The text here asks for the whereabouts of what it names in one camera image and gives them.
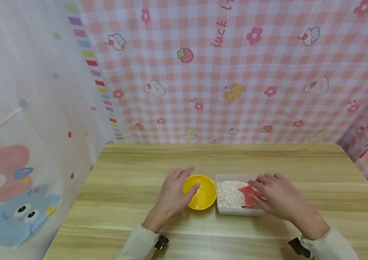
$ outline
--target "table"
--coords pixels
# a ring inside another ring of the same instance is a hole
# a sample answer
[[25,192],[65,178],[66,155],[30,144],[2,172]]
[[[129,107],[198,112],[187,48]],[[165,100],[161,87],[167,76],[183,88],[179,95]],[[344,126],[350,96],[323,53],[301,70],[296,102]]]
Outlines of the table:
[[[108,144],[44,260],[111,260],[156,202],[170,169],[193,174],[281,172],[329,225],[368,260],[368,182],[344,151],[321,144]],[[268,214],[222,216],[186,209],[161,230],[170,239],[153,259],[286,259],[300,233]]]

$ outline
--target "rainbow stripe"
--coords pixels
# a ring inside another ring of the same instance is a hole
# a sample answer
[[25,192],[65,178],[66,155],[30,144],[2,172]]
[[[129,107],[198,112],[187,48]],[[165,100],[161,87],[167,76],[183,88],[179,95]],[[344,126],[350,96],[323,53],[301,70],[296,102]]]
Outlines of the rainbow stripe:
[[93,53],[86,32],[83,30],[83,24],[80,20],[77,8],[73,3],[63,3],[63,8],[64,11],[68,13],[67,19],[69,24],[72,26],[74,35],[78,38],[77,43],[82,50],[86,64],[91,69],[90,72],[92,73],[92,76],[95,77],[96,89],[99,91],[102,102],[104,103],[105,109],[108,112],[109,122],[112,126],[115,139],[118,140],[118,142],[124,142],[124,138],[118,126],[118,121],[115,119],[115,114],[113,113],[113,104],[110,101],[110,89],[106,87],[105,79],[99,72],[99,65],[97,64],[96,57]]

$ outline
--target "clear plastic container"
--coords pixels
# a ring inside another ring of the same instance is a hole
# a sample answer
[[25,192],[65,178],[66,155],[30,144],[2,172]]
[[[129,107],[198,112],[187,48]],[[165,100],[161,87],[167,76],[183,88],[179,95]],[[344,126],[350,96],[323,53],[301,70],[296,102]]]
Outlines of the clear plastic container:
[[[221,181],[243,181],[247,182],[249,180],[255,180],[256,176],[252,174],[247,175],[237,175],[237,174],[217,174],[216,175],[216,186],[217,183]],[[221,208],[217,203],[217,209],[219,214],[222,215],[234,215],[234,216],[254,216],[260,217],[264,214],[263,210],[260,209],[249,209],[249,208]]]

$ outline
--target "red plastic scoop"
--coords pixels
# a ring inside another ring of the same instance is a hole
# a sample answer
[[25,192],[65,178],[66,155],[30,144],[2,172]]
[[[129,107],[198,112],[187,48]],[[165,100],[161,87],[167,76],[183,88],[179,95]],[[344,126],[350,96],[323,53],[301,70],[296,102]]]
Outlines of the red plastic scoop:
[[249,194],[255,195],[256,197],[263,197],[263,194],[260,191],[256,191],[252,186],[247,185],[245,187],[239,188],[239,191],[243,192],[245,195],[245,204],[242,207],[250,207],[255,205],[255,201],[249,197]]

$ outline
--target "yellow bowl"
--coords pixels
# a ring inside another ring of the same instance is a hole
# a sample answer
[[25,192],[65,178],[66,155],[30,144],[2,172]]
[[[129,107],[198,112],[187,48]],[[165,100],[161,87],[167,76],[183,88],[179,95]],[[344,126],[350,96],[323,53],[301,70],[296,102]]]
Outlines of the yellow bowl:
[[200,188],[198,188],[197,193],[188,206],[196,211],[201,211],[210,207],[216,200],[216,185],[207,176],[193,175],[185,181],[183,193],[186,194],[196,183],[200,184]]

